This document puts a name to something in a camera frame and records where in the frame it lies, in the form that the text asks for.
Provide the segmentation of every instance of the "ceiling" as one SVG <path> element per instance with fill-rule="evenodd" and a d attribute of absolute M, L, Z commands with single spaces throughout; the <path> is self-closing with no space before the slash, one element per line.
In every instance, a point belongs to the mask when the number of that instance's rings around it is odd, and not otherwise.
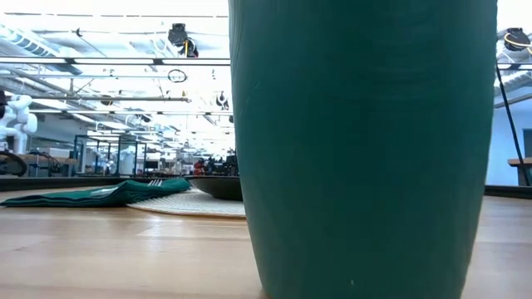
<path fill-rule="evenodd" d="M 229 59 L 228 3 L 225 0 L 152 0 L 135 5 L 125 1 L 22 0 L 3 3 L 0 13 L 0 56 L 36 56 L 10 40 L 16 32 L 31 44 L 51 49 L 53 56 L 59 57 L 176 58 L 180 57 L 179 48 L 168 42 L 168 31 L 173 23 L 184 23 L 189 37 L 198 47 L 200 59 Z M 80 97 L 114 98 L 112 106 L 107 106 L 100 101 L 60 102 L 34 96 L 37 103 L 34 108 L 39 109 L 216 112 L 221 110 L 216 105 L 216 98 L 223 91 L 229 103 L 229 109 L 224 110 L 223 115 L 148 115 L 149 123 L 134 115 L 83 115 L 77 119 L 91 129 L 98 125 L 99 131 L 111 127 L 128 130 L 156 128 L 160 133 L 155 137 L 139 134 L 139 138 L 164 141 L 165 147 L 179 148 L 187 142 L 197 150 L 214 154 L 234 148 L 234 126 L 229 121 L 231 80 L 227 66 L 75 65 L 81 71 L 80 75 L 35 64 L 10 67 L 64 90 L 76 91 Z M 175 68 L 187 75 L 185 82 L 174 83 L 168 79 L 169 72 Z M 2 81 L 7 81 L 4 85 L 10 83 L 10 86 L 15 81 L 20 86 L 12 88 L 12 93 L 64 96 L 33 80 L 0 69 Z M 190 100 L 120 101 L 121 97 L 186 97 Z"/>

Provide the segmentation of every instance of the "desk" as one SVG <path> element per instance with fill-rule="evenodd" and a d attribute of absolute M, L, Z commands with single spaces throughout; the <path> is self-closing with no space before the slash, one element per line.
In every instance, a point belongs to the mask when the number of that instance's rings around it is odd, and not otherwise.
<path fill-rule="evenodd" d="M 532 200 L 486 197 L 463 299 L 530 299 L 531 232 Z M 0 208 L 0 269 L 5 299 L 266 298 L 244 220 Z"/>

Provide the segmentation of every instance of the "white robot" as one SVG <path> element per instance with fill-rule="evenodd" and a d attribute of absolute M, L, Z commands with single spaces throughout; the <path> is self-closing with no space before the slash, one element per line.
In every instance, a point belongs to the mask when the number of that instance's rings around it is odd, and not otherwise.
<path fill-rule="evenodd" d="M 3 116 L 0 118 L 0 151 L 9 150 L 7 137 L 14 136 L 15 143 L 12 151 L 14 154 L 24 154 L 26 151 L 27 135 L 37 131 L 37 117 L 30 113 L 29 105 L 32 103 L 30 96 L 14 95 L 5 101 L 2 107 Z"/>

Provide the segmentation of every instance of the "dark bowl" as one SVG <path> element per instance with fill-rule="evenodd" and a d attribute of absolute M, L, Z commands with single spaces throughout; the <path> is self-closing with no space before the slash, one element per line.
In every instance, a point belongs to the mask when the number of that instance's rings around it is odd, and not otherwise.
<path fill-rule="evenodd" d="M 198 175 L 187 176 L 185 179 L 197 189 L 212 195 L 216 199 L 242 201 L 239 177 Z"/>

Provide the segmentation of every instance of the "folded napkin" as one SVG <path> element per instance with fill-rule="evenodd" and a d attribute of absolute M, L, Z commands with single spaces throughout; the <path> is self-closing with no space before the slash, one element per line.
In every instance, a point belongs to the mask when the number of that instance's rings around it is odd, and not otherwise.
<path fill-rule="evenodd" d="M 184 179 L 168 179 L 160 186 L 127 180 L 115 187 L 83 191 L 59 192 L 51 194 L 29 195 L 8 199 L 0 206 L 4 207 L 64 207 L 99 208 L 118 207 L 142 200 L 156 199 L 190 189 Z"/>

